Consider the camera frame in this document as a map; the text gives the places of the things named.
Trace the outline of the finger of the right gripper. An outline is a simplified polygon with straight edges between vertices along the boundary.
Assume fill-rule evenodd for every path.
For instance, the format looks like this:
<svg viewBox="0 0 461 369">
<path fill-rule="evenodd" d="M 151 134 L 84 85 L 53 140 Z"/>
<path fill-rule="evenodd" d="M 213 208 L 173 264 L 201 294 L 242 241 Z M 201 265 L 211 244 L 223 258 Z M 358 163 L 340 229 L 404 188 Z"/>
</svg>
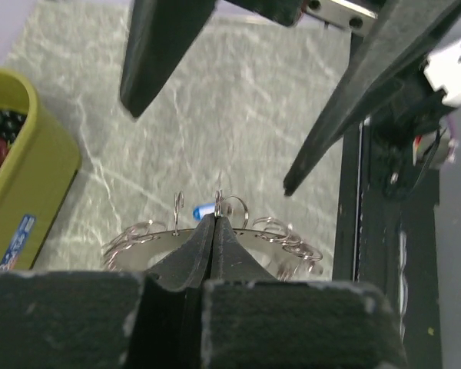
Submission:
<svg viewBox="0 0 461 369">
<path fill-rule="evenodd" d="M 133 1 L 119 88 L 133 118 L 157 97 L 215 8 L 215 1 Z"/>
</svg>

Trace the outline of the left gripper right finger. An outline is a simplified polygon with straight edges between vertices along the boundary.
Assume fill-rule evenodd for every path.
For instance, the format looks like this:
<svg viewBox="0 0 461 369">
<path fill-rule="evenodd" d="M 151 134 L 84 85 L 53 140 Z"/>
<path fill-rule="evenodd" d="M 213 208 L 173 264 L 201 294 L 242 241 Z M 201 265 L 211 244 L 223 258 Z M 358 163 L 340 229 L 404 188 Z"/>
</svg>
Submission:
<svg viewBox="0 0 461 369">
<path fill-rule="evenodd" d="M 216 220 L 203 287 L 203 367 L 280 367 L 280 284 Z"/>
</svg>

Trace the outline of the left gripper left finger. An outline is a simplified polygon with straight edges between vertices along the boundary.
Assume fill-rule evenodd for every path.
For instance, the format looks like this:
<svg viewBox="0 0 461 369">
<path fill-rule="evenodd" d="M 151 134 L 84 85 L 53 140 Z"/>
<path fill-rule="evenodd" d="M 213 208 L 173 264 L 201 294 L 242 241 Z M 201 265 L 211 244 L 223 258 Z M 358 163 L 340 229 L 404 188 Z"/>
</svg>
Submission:
<svg viewBox="0 0 461 369">
<path fill-rule="evenodd" d="M 202 285 L 209 278 L 215 217 L 148 272 L 144 343 L 155 368 L 196 368 L 200 361 Z"/>
</svg>

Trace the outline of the blue tag key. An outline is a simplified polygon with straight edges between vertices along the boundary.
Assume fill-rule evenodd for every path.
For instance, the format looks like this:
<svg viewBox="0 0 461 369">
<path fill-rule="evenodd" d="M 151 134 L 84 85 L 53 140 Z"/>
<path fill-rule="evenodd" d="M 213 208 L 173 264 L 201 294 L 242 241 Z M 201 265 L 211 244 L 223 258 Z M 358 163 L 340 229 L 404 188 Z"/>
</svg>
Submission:
<svg viewBox="0 0 461 369">
<path fill-rule="evenodd" d="M 215 211 L 215 203 L 200 204 L 192 211 L 192 216 L 195 221 L 201 221 L 207 214 L 213 214 Z"/>
</svg>

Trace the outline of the olive green plastic bin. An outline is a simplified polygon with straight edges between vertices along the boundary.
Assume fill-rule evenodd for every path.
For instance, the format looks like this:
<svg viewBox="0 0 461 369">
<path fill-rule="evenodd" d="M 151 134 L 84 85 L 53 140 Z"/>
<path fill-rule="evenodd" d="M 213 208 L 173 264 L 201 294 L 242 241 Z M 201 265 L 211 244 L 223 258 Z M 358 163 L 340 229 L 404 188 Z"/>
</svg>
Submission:
<svg viewBox="0 0 461 369">
<path fill-rule="evenodd" d="M 5 68 L 0 68 L 0 110 L 25 116 L 0 161 L 0 271 L 26 270 L 34 265 L 81 167 L 81 153 L 33 84 Z"/>
</svg>

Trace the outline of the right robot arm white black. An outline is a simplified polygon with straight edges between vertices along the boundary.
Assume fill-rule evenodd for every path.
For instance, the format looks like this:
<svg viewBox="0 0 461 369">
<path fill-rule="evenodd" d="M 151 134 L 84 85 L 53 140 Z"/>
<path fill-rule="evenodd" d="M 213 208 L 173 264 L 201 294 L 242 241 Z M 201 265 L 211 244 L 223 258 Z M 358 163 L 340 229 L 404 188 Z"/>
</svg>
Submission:
<svg viewBox="0 0 461 369">
<path fill-rule="evenodd" d="M 376 177 L 388 198 L 410 195 L 438 149 L 440 120 L 461 105 L 461 1 L 239 1 L 284 27 L 304 16 L 359 39 L 343 77 L 290 170 L 291 196 L 346 131 L 370 119 L 380 143 Z M 120 99 L 138 118 L 157 97 L 216 8 L 213 1 L 135 1 Z"/>
</svg>

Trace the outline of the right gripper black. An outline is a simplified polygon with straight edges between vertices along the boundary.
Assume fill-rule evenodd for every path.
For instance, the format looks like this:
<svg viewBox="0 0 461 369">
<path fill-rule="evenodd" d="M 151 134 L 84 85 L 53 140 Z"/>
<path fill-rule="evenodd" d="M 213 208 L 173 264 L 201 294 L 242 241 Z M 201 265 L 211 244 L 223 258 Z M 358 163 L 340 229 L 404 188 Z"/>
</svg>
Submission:
<svg viewBox="0 0 461 369">
<path fill-rule="evenodd" d="M 287 197 L 349 127 L 390 102 L 403 87 L 404 75 L 419 67 L 461 19 L 461 1 L 387 1 L 379 14 L 365 1 L 228 3 L 286 27 L 305 15 L 341 28 L 362 29 L 374 23 L 287 172 Z"/>
</svg>

